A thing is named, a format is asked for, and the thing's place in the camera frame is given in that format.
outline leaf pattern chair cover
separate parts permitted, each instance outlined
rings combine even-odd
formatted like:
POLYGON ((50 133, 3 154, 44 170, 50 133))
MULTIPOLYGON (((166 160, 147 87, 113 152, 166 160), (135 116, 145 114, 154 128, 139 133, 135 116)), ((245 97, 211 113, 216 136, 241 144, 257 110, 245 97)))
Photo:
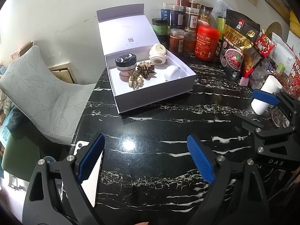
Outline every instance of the leaf pattern chair cover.
POLYGON ((81 114, 95 87, 63 82, 31 47, 12 62, 0 79, 0 89, 52 142, 70 145, 81 114))

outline black marble table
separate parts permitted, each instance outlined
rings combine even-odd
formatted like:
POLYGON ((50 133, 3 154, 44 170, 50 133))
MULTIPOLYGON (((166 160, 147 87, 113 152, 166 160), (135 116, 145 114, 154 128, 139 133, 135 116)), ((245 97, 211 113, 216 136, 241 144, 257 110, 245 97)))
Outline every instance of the black marble table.
MULTIPOLYGON (((73 144, 90 141, 95 132, 105 136, 95 210, 107 225, 186 224, 209 189, 187 150, 187 136, 195 133, 216 153, 243 162, 254 148, 234 127, 232 114, 272 121, 270 112, 254 114, 251 90, 228 79, 217 62, 182 60, 197 74, 192 92, 119 115, 105 70, 86 104, 73 144)), ((259 170, 266 185, 276 173, 259 170)))

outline red canister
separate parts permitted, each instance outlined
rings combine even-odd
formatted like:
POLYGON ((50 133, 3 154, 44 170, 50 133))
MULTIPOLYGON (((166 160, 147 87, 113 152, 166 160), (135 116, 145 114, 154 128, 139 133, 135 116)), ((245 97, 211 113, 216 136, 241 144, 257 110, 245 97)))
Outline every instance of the red canister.
POLYGON ((195 56, 203 61, 212 61, 217 50, 220 32, 208 26, 198 27, 195 56))

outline box flap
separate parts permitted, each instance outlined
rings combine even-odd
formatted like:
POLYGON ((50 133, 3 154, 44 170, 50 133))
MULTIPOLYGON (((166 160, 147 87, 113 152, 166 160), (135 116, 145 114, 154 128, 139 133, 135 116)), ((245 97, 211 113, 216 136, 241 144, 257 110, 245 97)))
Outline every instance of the box flap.
POLYGON ((104 55, 159 43, 144 4, 131 4, 97 11, 104 55))

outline white wall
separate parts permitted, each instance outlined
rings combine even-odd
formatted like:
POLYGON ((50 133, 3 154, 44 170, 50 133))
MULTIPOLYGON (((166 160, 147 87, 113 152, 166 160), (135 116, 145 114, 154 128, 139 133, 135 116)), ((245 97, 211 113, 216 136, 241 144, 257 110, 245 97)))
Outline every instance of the white wall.
MULTIPOLYGON (((201 1, 214 6, 217 0, 201 1)), ((278 21, 287 39, 289 26, 265 0, 256 6, 247 0, 225 1, 262 28, 278 21)), ((151 20, 160 16, 162 2, 176 0, 8 0, 0 11, 0 60, 7 67, 9 56, 31 40, 48 66, 70 61, 78 83, 95 83, 105 69, 96 10, 145 3, 151 20)))

